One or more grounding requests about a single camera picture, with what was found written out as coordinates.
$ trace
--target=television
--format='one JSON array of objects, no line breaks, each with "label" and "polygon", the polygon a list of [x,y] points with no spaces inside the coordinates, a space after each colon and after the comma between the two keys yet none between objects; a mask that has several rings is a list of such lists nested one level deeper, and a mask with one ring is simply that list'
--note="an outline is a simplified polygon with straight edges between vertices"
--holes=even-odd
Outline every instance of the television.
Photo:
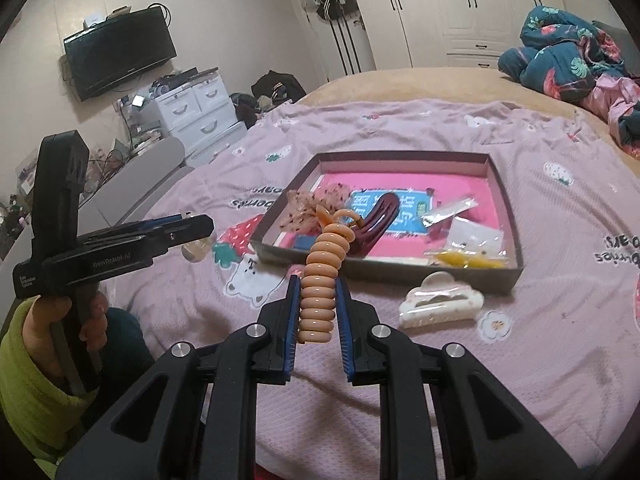
[{"label": "television", "polygon": [[175,57],[161,7],[98,23],[64,40],[78,97],[85,101]]}]

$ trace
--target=white drawer cabinet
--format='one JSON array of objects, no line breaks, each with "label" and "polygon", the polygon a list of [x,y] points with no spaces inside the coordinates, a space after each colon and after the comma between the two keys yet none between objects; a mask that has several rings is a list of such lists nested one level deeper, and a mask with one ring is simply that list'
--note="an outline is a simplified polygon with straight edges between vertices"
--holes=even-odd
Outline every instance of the white drawer cabinet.
[{"label": "white drawer cabinet", "polygon": [[501,41],[464,40],[462,38],[445,38],[448,54],[471,54],[478,56],[494,54],[501,56],[512,45]]},{"label": "white drawer cabinet", "polygon": [[217,137],[206,137],[194,147],[191,153],[187,153],[184,161],[192,168],[209,164],[220,152],[241,140],[246,132],[246,126],[240,122],[226,129]]},{"label": "white drawer cabinet", "polygon": [[194,147],[205,137],[217,137],[237,122],[234,104],[231,99],[223,98],[217,101],[212,110],[201,115],[195,122],[176,128],[171,135],[182,141],[184,151],[189,156]]},{"label": "white drawer cabinet", "polygon": [[142,108],[140,118],[143,123],[160,121],[169,136],[180,139],[192,167],[209,164],[246,133],[217,72],[157,97]]},{"label": "white drawer cabinet", "polygon": [[196,120],[200,115],[196,96],[189,90],[168,97],[160,96],[154,102],[158,108],[160,122],[168,131],[180,124]]},{"label": "white drawer cabinet", "polygon": [[200,105],[200,109],[203,111],[210,110],[220,99],[228,97],[225,85],[219,75],[207,78],[191,88]]},{"label": "white drawer cabinet", "polygon": [[470,68],[498,68],[497,56],[473,56],[467,54],[448,54],[448,66],[467,66]]}]

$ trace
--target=pink bedsheet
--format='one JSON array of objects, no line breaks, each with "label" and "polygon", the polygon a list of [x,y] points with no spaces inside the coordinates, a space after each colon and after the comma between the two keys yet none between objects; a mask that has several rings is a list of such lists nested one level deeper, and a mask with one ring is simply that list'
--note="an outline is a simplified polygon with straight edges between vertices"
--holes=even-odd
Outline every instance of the pink bedsheet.
[{"label": "pink bedsheet", "polygon": [[[640,398],[640,186],[579,118],[437,100],[281,106],[149,213],[207,213],[219,236],[232,228],[214,257],[190,264],[178,248],[108,284],[118,306],[140,320],[152,353],[180,340],[219,342],[284,296],[286,270],[260,264],[246,244],[249,220],[312,155],[340,150],[491,154],[513,205],[525,270],[512,296],[487,298],[489,322],[410,336],[436,348],[461,342],[578,465],[601,460]],[[350,282],[354,297],[392,326],[410,288]],[[492,319],[503,329],[494,331]],[[299,346],[288,386],[258,390],[257,461],[287,480],[376,478],[378,444],[377,388],[346,383],[337,334],[327,345]]]}]

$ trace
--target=strawberry print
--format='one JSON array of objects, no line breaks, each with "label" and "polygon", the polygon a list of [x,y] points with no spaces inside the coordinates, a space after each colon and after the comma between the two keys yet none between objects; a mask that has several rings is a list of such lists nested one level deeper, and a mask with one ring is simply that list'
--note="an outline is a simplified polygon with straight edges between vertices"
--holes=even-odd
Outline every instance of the strawberry print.
[{"label": "strawberry print", "polygon": [[223,269],[229,269],[232,264],[242,261],[242,257],[253,254],[249,247],[251,235],[264,215],[256,215],[245,222],[226,229],[212,248],[213,259]]}]

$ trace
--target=floral comforter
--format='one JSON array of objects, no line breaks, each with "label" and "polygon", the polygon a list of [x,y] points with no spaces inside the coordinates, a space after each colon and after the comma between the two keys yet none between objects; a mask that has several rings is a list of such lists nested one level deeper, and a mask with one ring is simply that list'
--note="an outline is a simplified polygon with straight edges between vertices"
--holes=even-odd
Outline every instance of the floral comforter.
[{"label": "floral comforter", "polygon": [[538,6],[520,39],[524,46],[500,57],[501,72],[526,88],[587,108],[609,122],[627,153],[640,153],[640,88],[609,34],[564,10]]}]

